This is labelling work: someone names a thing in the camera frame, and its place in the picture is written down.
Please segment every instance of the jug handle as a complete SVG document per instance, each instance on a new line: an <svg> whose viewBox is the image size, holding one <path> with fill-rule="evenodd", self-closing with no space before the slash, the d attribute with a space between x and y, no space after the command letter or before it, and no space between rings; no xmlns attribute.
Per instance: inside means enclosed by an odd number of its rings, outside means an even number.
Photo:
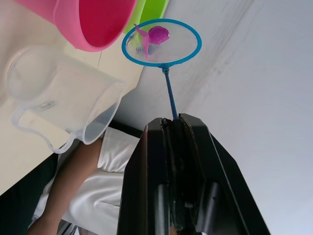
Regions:
<svg viewBox="0 0 313 235"><path fill-rule="evenodd" d="M17 128L19 128L23 131L27 131L27 132L39 135L41 138L43 138L46 141L46 143L48 144L48 147L53 152L55 152L57 154L65 153L71 147L71 145L73 144L73 141L75 139L75 136L73 136L73 135L70 135L68 141L61 148L55 149L55 148L53 148L53 146L52 146L51 142L48 140L48 138L46 136L44 136L42 133L40 133L39 131L36 131L32 128L28 128L25 126L20 126L19 121L20 121L24 112L25 112L25 109L23 109L20 106L15 110L15 112L13 113L13 116L12 116L12 124L14 126L16 126Z"/></svg>

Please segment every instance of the pink bucket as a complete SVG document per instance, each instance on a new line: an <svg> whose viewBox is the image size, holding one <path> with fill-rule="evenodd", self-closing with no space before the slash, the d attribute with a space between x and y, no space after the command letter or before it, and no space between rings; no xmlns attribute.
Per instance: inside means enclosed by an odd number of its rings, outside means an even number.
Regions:
<svg viewBox="0 0 313 235"><path fill-rule="evenodd" d="M57 26L84 51L102 51L123 32L137 0L15 0Z"/></svg>

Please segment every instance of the person's arm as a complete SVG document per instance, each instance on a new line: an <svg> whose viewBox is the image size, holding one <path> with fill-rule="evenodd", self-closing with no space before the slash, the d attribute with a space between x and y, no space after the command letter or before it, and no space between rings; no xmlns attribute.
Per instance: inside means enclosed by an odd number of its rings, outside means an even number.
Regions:
<svg viewBox="0 0 313 235"><path fill-rule="evenodd" d="M56 235L59 222L82 183L97 168L102 140L81 144L57 174L43 215L29 228L28 235Z"/></svg>

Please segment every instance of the black object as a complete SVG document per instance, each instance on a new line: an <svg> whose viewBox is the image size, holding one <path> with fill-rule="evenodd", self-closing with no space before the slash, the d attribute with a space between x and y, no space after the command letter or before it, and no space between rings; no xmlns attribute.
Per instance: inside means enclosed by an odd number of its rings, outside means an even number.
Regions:
<svg viewBox="0 0 313 235"><path fill-rule="evenodd" d="M235 160L198 118L150 122L128 162L118 235L269 235Z"/></svg>

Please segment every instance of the white wall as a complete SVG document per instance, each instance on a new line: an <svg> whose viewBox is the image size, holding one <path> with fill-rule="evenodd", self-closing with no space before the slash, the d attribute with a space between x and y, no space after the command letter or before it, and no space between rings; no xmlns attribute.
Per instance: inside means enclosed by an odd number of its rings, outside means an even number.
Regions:
<svg viewBox="0 0 313 235"><path fill-rule="evenodd" d="M236 159L271 234L313 234L313 1L182 2L167 17L194 26L203 48L171 69L178 111ZM165 80L145 68L116 119L142 129L155 117L171 117Z"/></svg>

